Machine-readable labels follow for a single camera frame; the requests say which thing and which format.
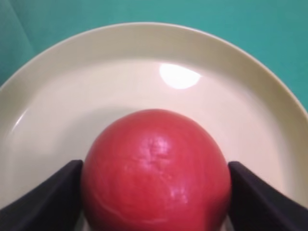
plate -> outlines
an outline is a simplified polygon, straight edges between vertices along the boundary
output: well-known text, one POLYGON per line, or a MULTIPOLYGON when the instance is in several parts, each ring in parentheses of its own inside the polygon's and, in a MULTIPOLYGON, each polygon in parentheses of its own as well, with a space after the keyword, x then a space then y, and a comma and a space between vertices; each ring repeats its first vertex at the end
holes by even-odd
POLYGON ((76 35, 19 69, 0 90, 0 108, 0 207, 145 108, 194 119, 228 161, 308 206, 304 108, 259 61, 205 32, 130 23, 76 35))

red ball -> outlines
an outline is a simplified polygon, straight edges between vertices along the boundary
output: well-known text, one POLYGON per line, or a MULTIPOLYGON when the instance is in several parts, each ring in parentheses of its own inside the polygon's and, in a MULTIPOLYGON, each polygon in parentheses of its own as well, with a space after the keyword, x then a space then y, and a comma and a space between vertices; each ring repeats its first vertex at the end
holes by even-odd
POLYGON ((231 179, 211 136, 166 110, 144 110, 107 127, 85 160, 81 193, 96 231, 214 231, 231 179))

teal background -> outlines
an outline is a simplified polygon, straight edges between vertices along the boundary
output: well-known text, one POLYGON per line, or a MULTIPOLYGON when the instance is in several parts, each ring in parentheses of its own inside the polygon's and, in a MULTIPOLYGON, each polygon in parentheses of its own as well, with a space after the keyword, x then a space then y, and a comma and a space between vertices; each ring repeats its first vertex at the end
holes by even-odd
POLYGON ((307 0, 0 0, 0 85, 67 37, 135 21, 191 26, 232 42, 308 108, 307 0))

white plate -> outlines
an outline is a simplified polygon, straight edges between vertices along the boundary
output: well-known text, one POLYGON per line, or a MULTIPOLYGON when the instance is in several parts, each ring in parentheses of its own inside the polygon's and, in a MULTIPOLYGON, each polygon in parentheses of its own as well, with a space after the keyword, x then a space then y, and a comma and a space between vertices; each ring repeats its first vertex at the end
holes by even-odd
POLYGON ((196 120, 228 161, 308 206, 305 110, 260 62, 201 31, 132 23, 74 36, 18 70, 0 108, 0 207, 84 159, 112 121, 145 108, 196 120))

plate rim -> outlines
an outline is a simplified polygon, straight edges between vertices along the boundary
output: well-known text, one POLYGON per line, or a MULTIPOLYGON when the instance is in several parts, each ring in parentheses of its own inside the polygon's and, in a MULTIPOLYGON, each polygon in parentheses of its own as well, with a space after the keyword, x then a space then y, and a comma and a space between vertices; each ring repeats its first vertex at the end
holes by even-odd
POLYGON ((243 49, 241 49, 240 47, 234 45, 231 42, 228 42, 227 40, 220 38, 216 35, 213 35, 211 33, 202 31, 200 29, 196 29, 193 27, 188 27, 188 26, 182 26, 182 25, 178 25, 178 24, 172 24, 172 23, 162 23, 162 22, 125 22, 125 23, 117 23, 117 24, 111 24, 111 25, 106 25, 106 26, 101 26, 101 27, 97 27, 94 29, 90 29, 78 34, 75 34, 73 36, 70 36, 64 40, 61 40, 57 43, 55 43, 54 45, 48 47, 47 49, 43 50, 41 53, 35 55, 33 58, 31 58, 30 60, 28 60, 25 64, 23 64, 20 68, 18 68, 1 86, 0 86, 0 92, 3 91, 3 89, 10 84, 10 82, 12 82, 16 76, 18 76, 18 74, 20 72, 22 72, 24 69, 26 69, 29 65, 31 65, 33 62, 35 62, 36 60, 38 60, 41 56, 45 55, 46 53, 48 53, 50 50, 53 50, 59 46, 62 46, 65 43, 69 43, 70 41, 77 39, 79 37, 82 36, 86 36, 87 34, 91 34, 97 31, 101 31, 101 30, 106 30, 106 29, 110 29, 110 28, 115 28, 115 27, 130 27, 130 26, 162 26, 162 27, 171 27, 171 28, 178 28, 178 29, 182 29, 182 30, 187 30, 187 31, 191 31, 191 32, 195 32, 198 34, 201 34, 203 36, 206 37, 210 37, 224 45, 227 45, 231 48, 233 48, 234 50, 236 50, 237 52, 241 53, 242 55, 244 55, 246 58, 250 59, 253 63, 255 63, 256 65, 258 65, 260 68, 262 68, 263 70, 265 70, 269 76, 271 76, 271 78, 275 81, 276 84, 278 84, 283 91, 292 99, 292 101, 296 104, 297 108, 299 109, 299 112, 304 116, 306 124, 308 125, 308 112, 307 110, 304 108, 304 106, 302 105, 302 103, 300 102, 300 100, 294 95, 294 93, 287 87, 287 85, 276 75, 274 74, 274 72, 272 72, 267 66, 265 66, 261 61, 259 61, 257 58, 255 58, 253 55, 249 54, 248 52, 244 51, 243 49))

